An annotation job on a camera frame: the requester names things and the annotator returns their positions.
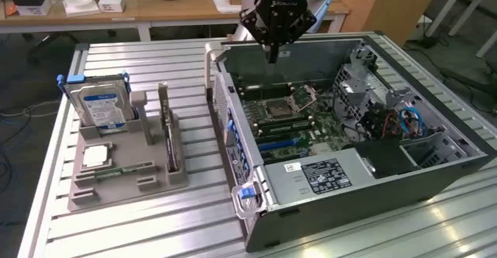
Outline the black graphics card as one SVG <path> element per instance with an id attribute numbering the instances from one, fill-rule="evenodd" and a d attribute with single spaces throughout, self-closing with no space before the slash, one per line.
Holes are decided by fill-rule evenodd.
<path id="1" fill-rule="evenodd" d="M 172 112 L 171 109 L 167 82 L 159 84 L 157 94 L 160 103 L 161 129 L 165 134 L 168 152 L 167 167 L 169 172 L 180 172 L 184 166 L 180 124 L 177 121 L 177 115 Z"/>

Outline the empty black RAM slot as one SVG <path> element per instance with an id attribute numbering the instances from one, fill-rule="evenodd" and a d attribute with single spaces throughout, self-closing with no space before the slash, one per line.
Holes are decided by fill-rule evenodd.
<path id="1" fill-rule="evenodd" d="M 254 100 L 268 100 L 272 98 L 282 98 L 292 94 L 289 90 L 277 90 L 277 89 L 268 89 L 268 90 L 246 90 L 240 92 L 240 97 L 245 101 L 254 101 Z"/>
<path id="2" fill-rule="evenodd" d="M 253 84 L 253 85 L 240 85 L 237 87 L 238 91 L 249 91 L 249 90 L 260 90 L 260 84 Z M 278 84 L 265 84 L 264 90 L 276 90 L 276 89 L 282 89 L 282 90 L 294 90 L 294 87 L 292 83 L 278 83 Z"/>

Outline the long black expansion slot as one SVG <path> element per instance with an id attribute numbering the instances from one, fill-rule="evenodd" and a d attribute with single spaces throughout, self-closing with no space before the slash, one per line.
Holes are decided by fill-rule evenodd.
<path id="1" fill-rule="evenodd" d="M 257 144 L 272 143 L 281 140 L 290 140 L 294 138 L 292 133 L 281 133 L 280 135 L 261 136 L 256 138 Z"/>

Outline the blue expansion slot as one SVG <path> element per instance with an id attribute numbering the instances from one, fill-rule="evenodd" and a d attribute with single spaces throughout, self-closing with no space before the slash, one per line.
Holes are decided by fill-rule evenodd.
<path id="1" fill-rule="evenodd" d="M 294 147 L 298 144 L 300 140 L 301 140 L 300 138 L 280 140 L 276 142 L 260 144 L 257 148 L 260 151 L 269 151 L 269 150 L 282 149 L 286 147 Z"/>

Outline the white paper stack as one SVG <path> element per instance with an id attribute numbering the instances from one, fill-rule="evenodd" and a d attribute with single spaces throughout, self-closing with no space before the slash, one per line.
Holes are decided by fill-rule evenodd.
<path id="1" fill-rule="evenodd" d="M 241 0 L 212 0 L 217 11 L 222 14 L 240 13 Z"/>

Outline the wooden cabinet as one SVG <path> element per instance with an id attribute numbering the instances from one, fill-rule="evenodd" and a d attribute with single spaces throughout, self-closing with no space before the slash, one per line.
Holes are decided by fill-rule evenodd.
<path id="1" fill-rule="evenodd" d="M 381 31 L 404 45 L 432 0 L 340 0 L 349 8 L 342 32 Z"/>

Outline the metal socket cover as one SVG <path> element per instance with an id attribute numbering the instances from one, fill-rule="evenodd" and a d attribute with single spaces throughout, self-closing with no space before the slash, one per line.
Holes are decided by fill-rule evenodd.
<path id="1" fill-rule="evenodd" d="M 316 101 L 316 91 L 306 84 L 301 86 L 298 89 L 296 89 L 293 94 L 289 96 L 290 106 L 297 112 L 301 112 Z"/>

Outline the wooden desk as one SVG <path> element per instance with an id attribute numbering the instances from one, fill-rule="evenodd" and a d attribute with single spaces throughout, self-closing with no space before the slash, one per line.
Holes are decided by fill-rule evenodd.
<path id="1" fill-rule="evenodd" d="M 149 41 L 153 27 L 237 24 L 238 13 L 220 13 L 213 0 L 125 0 L 121 13 L 68 17 L 63 0 L 51 0 L 45 16 L 5 16 L 8 1 L 0 1 L 0 34 L 136 29 L 141 41 Z"/>

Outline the silver disk bay cage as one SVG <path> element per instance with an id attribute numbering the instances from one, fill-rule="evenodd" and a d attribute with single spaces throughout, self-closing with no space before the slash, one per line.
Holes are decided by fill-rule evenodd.
<path id="1" fill-rule="evenodd" d="M 369 48 L 357 48 L 342 64 L 334 79 L 333 106 L 346 118 L 360 119 L 376 104 L 392 109 L 412 95 L 409 87 L 396 89 L 377 73 L 377 55 Z"/>

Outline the CPU socket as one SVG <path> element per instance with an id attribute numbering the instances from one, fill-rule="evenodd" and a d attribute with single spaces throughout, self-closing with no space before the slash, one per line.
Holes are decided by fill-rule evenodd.
<path id="1" fill-rule="evenodd" d="M 294 111 L 285 99 L 266 101 L 265 109 L 268 115 L 273 119 L 286 118 L 294 115 Z"/>

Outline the black power adapter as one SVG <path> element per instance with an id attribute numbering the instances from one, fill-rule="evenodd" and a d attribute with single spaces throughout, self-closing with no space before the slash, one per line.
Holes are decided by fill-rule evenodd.
<path id="1" fill-rule="evenodd" d="M 440 44 L 440 38 L 433 36 L 424 36 L 421 39 L 416 41 L 416 45 L 424 49 L 433 48 L 437 44 Z"/>

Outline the green motherboard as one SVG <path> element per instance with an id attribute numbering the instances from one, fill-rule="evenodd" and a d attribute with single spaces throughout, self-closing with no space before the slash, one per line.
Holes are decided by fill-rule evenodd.
<path id="1" fill-rule="evenodd" d="M 240 92 L 242 91 L 237 90 L 242 111 L 248 120 L 248 125 L 250 127 L 250 132 L 254 137 L 254 141 L 257 137 L 270 136 L 257 134 L 257 125 L 264 122 L 281 121 L 294 118 L 304 118 L 313 121 L 313 126 L 310 129 L 298 130 L 296 132 L 284 132 L 292 133 L 294 135 L 294 138 L 301 139 L 294 147 L 286 147 L 282 149 L 269 151 L 260 151 L 257 148 L 265 164 L 289 161 L 297 158 L 309 157 L 322 153 L 338 151 L 344 149 L 348 145 L 353 144 L 357 140 L 356 137 L 350 137 L 345 131 L 345 115 L 336 115 L 334 113 L 334 91 L 333 87 L 330 86 L 330 83 L 326 80 L 288 83 L 292 83 L 294 87 L 292 93 L 305 84 L 309 85 L 316 91 L 317 101 L 313 104 L 310 104 L 301 112 L 297 112 L 292 108 L 294 111 L 294 115 L 280 119 L 273 119 L 268 115 L 265 109 L 265 102 L 269 100 L 285 99 L 290 105 L 290 95 L 282 98 L 272 98 L 268 100 L 245 101 L 240 97 Z"/>

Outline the installed black RAM stick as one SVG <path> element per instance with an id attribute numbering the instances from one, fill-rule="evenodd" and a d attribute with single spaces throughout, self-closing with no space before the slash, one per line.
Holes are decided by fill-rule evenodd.
<path id="1" fill-rule="evenodd" d="M 258 135 L 274 135 L 284 132 L 296 132 L 310 129 L 313 121 L 304 118 L 286 119 L 281 121 L 264 122 L 257 125 Z"/>

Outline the white labelled box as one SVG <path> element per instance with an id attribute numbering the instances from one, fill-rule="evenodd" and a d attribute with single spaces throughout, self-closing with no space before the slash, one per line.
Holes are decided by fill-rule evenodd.
<path id="1" fill-rule="evenodd" d="M 99 0 L 101 12 L 123 12 L 125 9 L 125 0 Z"/>

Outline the black floor stand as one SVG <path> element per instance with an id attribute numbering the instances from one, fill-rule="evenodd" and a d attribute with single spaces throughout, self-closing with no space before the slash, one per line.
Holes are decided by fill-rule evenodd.
<path id="1" fill-rule="evenodd" d="M 477 80 L 473 76 L 465 76 L 448 69 L 442 69 L 441 74 L 445 78 L 453 79 L 461 84 L 497 97 L 497 76 L 490 76 L 490 79 L 486 80 Z"/>

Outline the hard disk with blue caddy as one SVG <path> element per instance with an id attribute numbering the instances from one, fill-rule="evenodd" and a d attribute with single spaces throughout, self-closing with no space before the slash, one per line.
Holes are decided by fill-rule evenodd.
<path id="1" fill-rule="evenodd" d="M 84 127 L 95 126 L 101 134 L 125 131 L 136 118 L 129 102 L 129 75 L 59 75 L 57 87 L 68 97 Z"/>

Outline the black chair base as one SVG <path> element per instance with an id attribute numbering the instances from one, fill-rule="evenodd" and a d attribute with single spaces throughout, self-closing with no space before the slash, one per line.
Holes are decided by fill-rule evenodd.
<path id="1" fill-rule="evenodd" d="M 101 36 L 97 36 L 96 32 L 89 30 L 47 33 L 25 54 L 27 64 L 29 66 L 39 66 L 41 63 L 55 64 L 68 62 L 75 52 L 87 50 L 91 44 L 116 40 L 116 29 L 103 30 L 101 32 Z"/>

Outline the grey power supply unit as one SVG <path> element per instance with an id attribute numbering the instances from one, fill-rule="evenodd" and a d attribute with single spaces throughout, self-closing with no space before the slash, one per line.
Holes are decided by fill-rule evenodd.
<path id="1" fill-rule="evenodd" d="M 273 163 L 264 170 L 270 197 L 282 207 L 350 192 L 376 182 L 356 149 Z"/>

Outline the grey parts rack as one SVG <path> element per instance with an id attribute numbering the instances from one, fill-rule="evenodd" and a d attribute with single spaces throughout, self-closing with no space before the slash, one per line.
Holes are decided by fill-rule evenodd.
<path id="1" fill-rule="evenodd" d="M 181 171 L 168 171 L 161 115 L 147 116 L 144 112 L 145 100 L 144 91 L 131 93 L 129 102 L 137 108 L 139 118 L 127 122 L 125 131 L 101 134 L 95 126 L 79 126 L 68 193 L 69 211 L 112 206 L 117 202 L 129 202 L 135 198 L 188 186 L 185 157 Z M 100 145 L 108 148 L 107 161 L 104 165 L 85 168 L 83 165 L 85 148 Z M 136 168 L 137 172 L 109 179 L 96 179 L 96 171 L 124 167 Z"/>

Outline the black and white box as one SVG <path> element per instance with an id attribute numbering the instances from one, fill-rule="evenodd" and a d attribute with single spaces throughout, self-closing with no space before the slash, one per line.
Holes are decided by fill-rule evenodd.
<path id="1" fill-rule="evenodd" d="M 12 0 L 20 16 L 47 16 L 51 0 Z"/>

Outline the silver CPU chip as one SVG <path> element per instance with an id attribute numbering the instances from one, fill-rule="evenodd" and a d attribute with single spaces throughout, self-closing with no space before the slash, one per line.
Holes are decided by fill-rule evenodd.
<path id="1" fill-rule="evenodd" d="M 104 165 L 108 156 L 108 148 L 104 145 L 85 148 L 83 156 L 83 165 L 85 168 Z"/>

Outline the green RAM stick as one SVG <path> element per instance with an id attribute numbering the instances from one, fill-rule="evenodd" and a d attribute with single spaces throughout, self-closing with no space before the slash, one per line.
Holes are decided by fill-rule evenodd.
<path id="1" fill-rule="evenodd" d="M 124 167 L 124 168 L 109 168 L 109 169 L 103 169 L 95 172 L 95 177 L 99 180 L 103 179 L 109 179 L 115 177 L 120 177 L 124 175 L 129 175 L 137 172 L 136 168 L 132 167 Z"/>

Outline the open black PC case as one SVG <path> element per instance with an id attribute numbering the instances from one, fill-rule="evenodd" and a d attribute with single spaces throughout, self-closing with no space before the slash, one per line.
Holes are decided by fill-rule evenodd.
<path id="1" fill-rule="evenodd" d="M 357 120 L 344 126 L 356 149 L 368 163 L 374 184 L 350 192 L 301 204 L 280 206 L 270 197 L 265 164 L 242 111 L 237 86 L 261 83 L 328 81 L 357 48 L 377 55 L 377 73 L 396 89 L 409 87 L 409 95 L 392 109 L 376 104 Z M 378 33 L 317 34 L 280 48 L 290 56 L 266 61 L 262 47 L 253 41 L 215 41 L 205 46 L 208 106 L 212 113 L 221 160 L 230 188 L 257 181 L 266 208 L 246 219 L 237 219 L 249 252 L 270 249 L 306 235 L 316 234 L 373 215 L 429 200 L 452 183 L 497 161 L 497 146 L 489 143 L 497 130 L 444 87 L 408 53 Z M 237 134 L 229 130 L 237 126 Z M 418 139 L 445 132 L 468 154 L 462 160 L 420 168 L 400 145 L 402 139 Z M 246 164 L 240 162 L 241 143 Z"/>

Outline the white table frame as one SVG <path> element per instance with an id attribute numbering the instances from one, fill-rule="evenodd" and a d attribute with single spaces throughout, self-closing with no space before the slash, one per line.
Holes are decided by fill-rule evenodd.
<path id="1" fill-rule="evenodd" d="M 497 0 L 432 0 L 422 18 L 425 37 L 465 38 L 476 57 L 497 56 Z"/>

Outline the silver drive bay bracket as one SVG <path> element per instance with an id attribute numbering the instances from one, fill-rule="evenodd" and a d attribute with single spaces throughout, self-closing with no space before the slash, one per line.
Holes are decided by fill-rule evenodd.
<path id="1" fill-rule="evenodd" d="M 400 145 L 420 168 L 445 164 L 468 157 L 466 152 L 445 132 L 418 139 L 402 139 Z"/>

